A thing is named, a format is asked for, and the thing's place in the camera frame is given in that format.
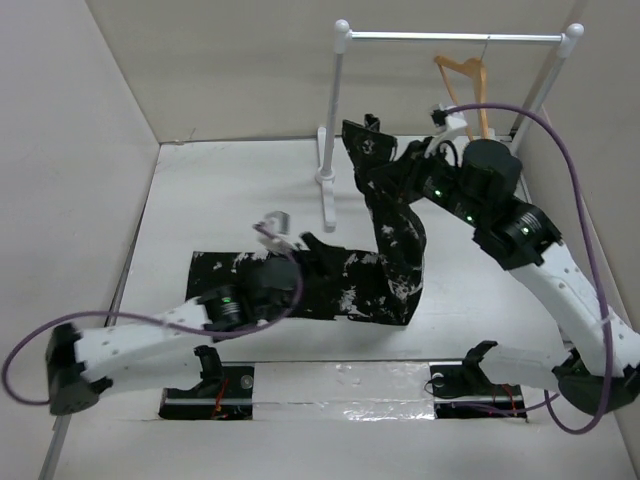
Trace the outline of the black white patterned trousers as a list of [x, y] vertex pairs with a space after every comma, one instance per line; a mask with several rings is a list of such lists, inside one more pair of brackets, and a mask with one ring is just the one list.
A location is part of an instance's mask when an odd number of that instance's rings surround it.
[[[336, 291], [339, 317], [406, 326], [423, 290], [426, 232], [410, 206], [391, 200], [368, 179], [370, 170], [393, 161], [397, 140], [381, 132], [380, 120], [372, 114], [365, 115], [361, 124], [344, 121], [341, 137], [353, 165], [356, 188], [369, 212], [376, 248], [343, 247], [345, 259]], [[186, 297], [234, 282], [268, 255], [268, 251], [194, 253]]]

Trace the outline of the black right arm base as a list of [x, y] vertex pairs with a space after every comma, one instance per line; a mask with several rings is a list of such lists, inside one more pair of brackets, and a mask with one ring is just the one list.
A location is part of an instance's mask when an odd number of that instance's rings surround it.
[[528, 420], [521, 387], [492, 384], [479, 367], [485, 354], [497, 345], [496, 341], [482, 341], [462, 360], [430, 364], [430, 378], [423, 390], [434, 399], [437, 419]]

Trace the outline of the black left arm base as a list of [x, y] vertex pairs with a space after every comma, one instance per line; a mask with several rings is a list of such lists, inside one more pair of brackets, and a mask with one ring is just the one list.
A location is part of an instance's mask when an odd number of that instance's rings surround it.
[[173, 421], [253, 419], [254, 363], [223, 363], [212, 346], [198, 346], [200, 381], [190, 389], [163, 390], [158, 415]]

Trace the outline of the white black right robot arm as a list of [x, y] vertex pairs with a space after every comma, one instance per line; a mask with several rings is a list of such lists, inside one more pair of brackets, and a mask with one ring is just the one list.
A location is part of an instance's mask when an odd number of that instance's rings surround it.
[[430, 139], [371, 169], [373, 185], [400, 204], [425, 198], [473, 227], [473, 240], [545, 307], [573, 347], [536, 352], [483, 341], [462, 361], [462, 381], [483, 394], [498, 384], [558, 392], [578, 410], [618, 410], [639, 396], [639, 335], [615, 312], [601, 314], [591, 280], [578, 268], [553, 222], [514, 194], [521, 161], [504, 144], [470, 142], [449, 163]]

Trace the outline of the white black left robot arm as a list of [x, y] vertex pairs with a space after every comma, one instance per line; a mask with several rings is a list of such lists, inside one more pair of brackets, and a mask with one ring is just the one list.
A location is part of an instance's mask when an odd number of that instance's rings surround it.
[[213, 342], [256, 334], [293, 316], [307, 292], [335, 271], [335, 247], [309, 232], [297, 245], [266, 230], [260, 234], [268, 257], [232, 283], [155, 316], [131, 314], [126, 324], [56, 325], [45, 354], [50, 414], [75, 414], [103, 396], [149, 389], [182, 349], [194, 356], [186, 364], [190, 387], [201, 396], [216, 394], [224, 374]]

